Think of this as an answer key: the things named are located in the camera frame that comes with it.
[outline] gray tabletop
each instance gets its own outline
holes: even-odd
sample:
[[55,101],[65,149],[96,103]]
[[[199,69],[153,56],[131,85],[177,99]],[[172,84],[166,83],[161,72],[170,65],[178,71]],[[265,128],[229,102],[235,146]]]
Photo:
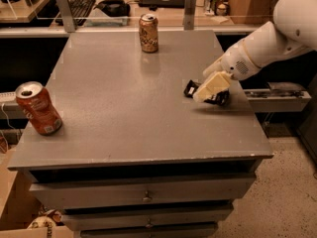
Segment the gray tabletop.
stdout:
[[239,82],[225,107],[183,95],[222,54],[213,32],[159,32],[158,41],[146,54],[136,32],[72,34],[47,85],[63,126],[45,137],[29,124],[9,169],[270,158]]

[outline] metal post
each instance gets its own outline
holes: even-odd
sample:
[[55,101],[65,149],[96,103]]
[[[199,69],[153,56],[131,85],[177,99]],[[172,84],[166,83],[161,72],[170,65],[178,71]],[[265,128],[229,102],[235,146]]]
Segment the metal post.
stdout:
[[193,30],[195,26],[196,0],[185,0],[184,30]]
[[73,19],[70,6],[69,6],[69,1],[68,0],[56,0],[59,12],[61,15],[62,23],[65,28],[65,30],[68,33],[73,33],[76,31],[77,24]]

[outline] laptop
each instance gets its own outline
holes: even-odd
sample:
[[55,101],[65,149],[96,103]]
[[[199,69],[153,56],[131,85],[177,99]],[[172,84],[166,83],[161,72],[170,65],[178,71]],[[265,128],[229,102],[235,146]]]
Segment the laptop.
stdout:
[[140,7],[185,8],[185,0],[139,0]]

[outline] floor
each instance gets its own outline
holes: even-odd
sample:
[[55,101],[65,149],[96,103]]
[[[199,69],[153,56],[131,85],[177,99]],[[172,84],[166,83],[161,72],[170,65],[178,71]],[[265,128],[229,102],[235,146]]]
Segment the floor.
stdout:
[[258,180],[209,238],[317,237],[316,166],[284,125],[268,129],[274,157],[262,162]]

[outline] drawer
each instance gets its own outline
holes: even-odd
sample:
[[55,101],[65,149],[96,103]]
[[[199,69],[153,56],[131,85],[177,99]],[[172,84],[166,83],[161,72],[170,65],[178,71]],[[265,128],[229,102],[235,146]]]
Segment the drawer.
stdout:
[[255,174],[197,175],[34,183],[30,191],[53,209],[241,198]]
[[82,231],[81,238],[200,238],[208,237],[217,230],[215,223],[196,225],[162,226],[157,228],[128,228]]
[[226,219],[233,206],[227,201],[173,203],[110,207],[101,213],[63,215],[72,231],[128,227],[156,227],[171,224],[217,222]]

